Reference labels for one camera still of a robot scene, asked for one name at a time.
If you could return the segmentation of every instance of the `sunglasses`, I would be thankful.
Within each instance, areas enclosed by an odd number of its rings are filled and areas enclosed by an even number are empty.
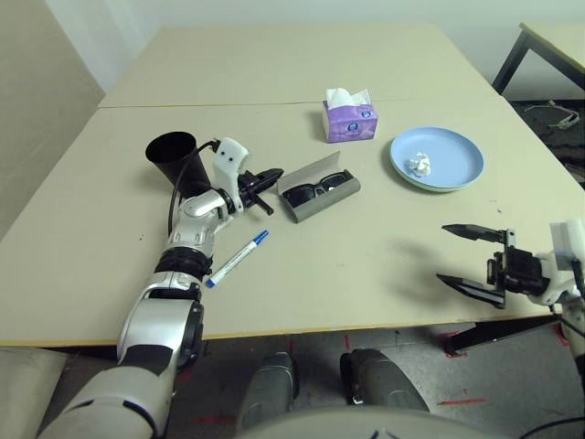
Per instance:
[[[353,178],[347,170],[343,172],[335,172],[327,177],[321,178],[321,181],[316,185],[304,184],[295,187],[291,187],[282,193],[282,196],[286,198],[289,204],[296,208],[306,203],[310,199],[323,195],[325,192],[340,186],[347,180]]]

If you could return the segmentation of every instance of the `tabletop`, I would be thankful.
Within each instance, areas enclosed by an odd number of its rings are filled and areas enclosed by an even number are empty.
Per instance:
[[[436,273],[484,282],[498,245],[441,230],[449,223],[515,228],[518,247],[548,251],[551,221],[583,217],[585,193],[503,98],[374,102],[373,140],[326,144],[321,105],[117,108],[96,112],[0,243],[0,344],[113,344],[166,240],[171,185],[144,157],[174,130],[199,143],[230,136],[248,168],[292,172],[336,151],[361,190],[295,224],[275,188],[216,238],[217,269],[260,230],[271,235],[213,290],[204,338],[361,327],[411,327],[538,316],[521,294],[505,310],[464,297]],[[486,169],[436,194],[403,181],[391,139],[437,125],[468,136]],[[211,169],[213,153],[202,153]]]
[[[531,21],[520,27],[585,73],[585,22]]]
[[[175,27],[100,107],[320,102],[337,87],[376,100],[495,94],[433,24]]]

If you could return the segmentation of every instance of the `blue plate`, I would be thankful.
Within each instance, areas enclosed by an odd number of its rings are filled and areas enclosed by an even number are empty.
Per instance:
[[[416,177],[409,160],[429,156],[431,173]],[[467,137],[435,126],[405,131],[390,146],[390,160],[401,177],[423,189],[448,192],[471,185],[484,172],[484,156]]]

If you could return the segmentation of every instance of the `robotic arm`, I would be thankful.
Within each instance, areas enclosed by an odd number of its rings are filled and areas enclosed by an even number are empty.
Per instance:
[[[282,175],[240,173],[248,150],[222,139],[216,187],[183,201],[150,281],[137,297],[118,340],[118,366],[91,379],[40,436],[129,439],[165,434],[175,376],[196,359],[203,332],[200,285],[211,274],[215,234]]]
[[[487,262],[485,287],[468,279],[437,274],[451,288],[496,308],[505,308],[506,291],[525,294],[535,304],[561,305],[563,334],[583,379],[585,359],[585,221],[572,219],[550,225],[553,251],[533,255],[516,247],[516,232],[492,230],[473,224],[451,224],[443,228],[462,238],[504,244]]]

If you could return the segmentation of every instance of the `pen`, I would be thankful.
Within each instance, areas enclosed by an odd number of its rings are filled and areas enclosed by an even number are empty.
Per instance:
[[[219,284],[219,282],[225,277],[225,275],[228,274],[229,272],[231,272],[231,270],[234,269],[236,267],[236,265],[238,265],[242,259],[244,259],[250,253],[252,253],[253,250],[256,247],[258,247],[260,245],[260,243],[262,242],[262,240],[264,240],[264,238],[266,238],[267,236],[268,236],[268,231],[265,230],[262,233],[260,233],[256,238],[254,238],[252,241],[250,241],[248,244],[246,244],[246,246],[243,249],[241,249],[239,252],[237,252],[233,258],[231,258],[229,261],[227,261],[219,270],[217,270],[215,272],[215,274],[213,274],[209,279],[207,279],[207,281],[205,282],[205,285],[208,288],[213,288],[214,286]]]

